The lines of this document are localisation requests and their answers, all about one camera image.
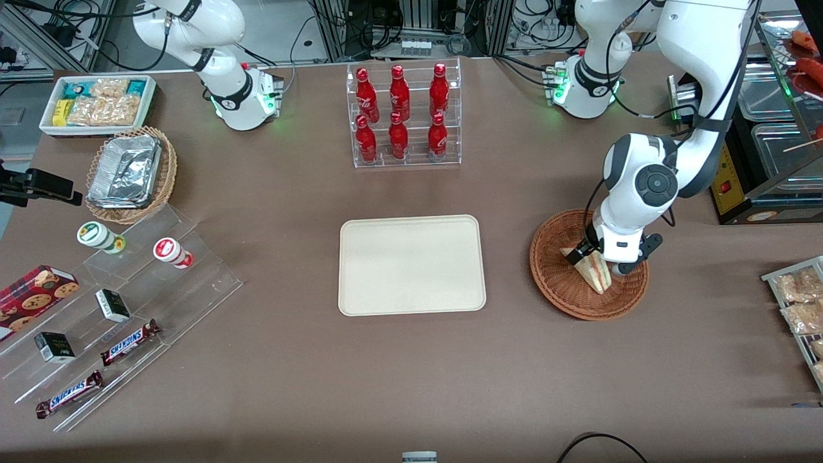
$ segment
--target sausage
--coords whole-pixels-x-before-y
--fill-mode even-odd
[[[809,35],[808,32],[803,32],[802,30],[793,30],[792,42],[794,44],[802,46],[804,49],[807,49],[813,53],[819,53],[815,40],[811,37],[811,35]]]
[[[808,77],[817,82],[817,85],[823,87],[823,64],[814,59],[798,58],[797,70],[805,72]]]

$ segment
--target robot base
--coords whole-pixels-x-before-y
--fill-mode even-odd
[[[280,115],[283,101],[283,81],[275,82],[271,74],[258,69],[248,69],[252,78],[252,91],[236,110],[221,108],[212,98],[217,115],[234,130],[251,130],[270,118]]]

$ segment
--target white jar with green lid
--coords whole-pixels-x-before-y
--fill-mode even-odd
[[[103,250],[106,254],[117,254],[126,247],[126,239],[109,230],[100,222],[86,222],[77,230],[77,240],[81,244]]]

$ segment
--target acrylic display stand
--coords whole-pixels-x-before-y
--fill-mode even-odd
[[[169,205],[143,218],[123,233],[123,252],[107,255],[97,251],[72,271],[81,287],[67,302],[0,344],[0,387],[15,397],[16,404],[31,410],[31,419],[36,419],[39,402],[100,370],[105,383],[102,390],[89,392],[39,420],[54,431],[71,430],[243,285],[226,263],[209,251],[194,228],[193,222]],[[176,269],[155,259],[152,247],[164,236],[173,237],[194,255],[190,267]],[[120,293],[132,313],[128,322],[115,323],[103,317],[95,299],[101,288]],[[152,318],[162,331],[103,367],[100,353]],[[46,363],[34,341],[41,331],[65,334],[76,358],[63,365]]]
[[[434,162],[429,159],[429,127],[431,114],[429,112],[429,86],[435,75],[435,64],[446,65],[446,80],[449,81],[449,109],[444,114],[444,126],[448,132],[446,138],[446,155],[443,161]],[[389,116],[392,114],[392,104],[388,96],[388,89],[392,85],[391,68],[386,63],[357,63],[349,64],[346,70],[346,98],[349,105],[349,130],[351,132],[351,151],[355,167],[391,167],[391,166],[442,166],[459,164],[463,158],[461,144],[461,96],[462,86],[460,77],[460,61],[458,59],[441,60],[410,60],[403,61],[403,74],[409,84],[411,95],[411,118],[405,122],[409,133],[409,148],[406,159],[399,161],[392,156],[391,145],[388,140],[388,128],[391,126]],[[380,120],[372,124],[371,129],[377,138],[377,162],[366,164],[357,148],[355,138],[355,117],[360,113],[357,105],[357,68],[365,68],[369,72],[369,80],[377,91],[377,107],[380,110]]]
[[[785,275],[797,272],[798,270],[802,270],[808,267],[812,267],[815,272],[817,273],[817,277],[823,281],[823,256],[816,257],[814,259],[809,259],[800,264],[795,264],[790,267],[786,267],[785,269],[778,270],[776,272],[772,272],[771,274],[766,274],[760,277],[763,281],[769,284],[769,287],[774,294],[774,297],[777,299],[777,303],[780,305],[780,313],[783,315],[783,318],[786,318],[786,307],[789,304],[783,299],[783,295],[778,291],[777,284],[775,283],[776,278]],[[806,364],[809,366],[809,370],[811,370],[811,366],[817,362],[823,362],[823,358],[817,358],[815,355],[814,350],[811,348],[811,343],[817,341],[823,335],[821,334],[796,334],[793,333],[794,340],[797,341],[797,345],[800,347],[800,352],[803,354],[803,358],[806,360]],[[817,377],[817,375],[811,371],[811,375],[815,378],[815,382],[817,383],[817,388],[823,393],[823,381]]]

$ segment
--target snickers bar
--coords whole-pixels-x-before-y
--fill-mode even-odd
[[[103,366],[107,367],[111,365],[117,358],[131,352],[132,349],[142,344],[143,341],[149,339],[158,331],[160,331],[160,326],[157,326],[157,322],[152,318],[148,323],[141,326],[139,330],[131,333],[126,339],[116,343],[114,347],[106,352],[103,352],[100,355],[100,357],[103,358]]]
[[[51,400],[45,400],[37,404],[37,419],[44,419],[57,411],[60,407],[71,402],[72,400],[76,400],[86,392],[102,387],[103,377],[100,375],[99,371],[95,370],[91,373],[91,376],[78,382],[76,385],[69,387],[60,393],[60,395],[56,395],[52,397]]]

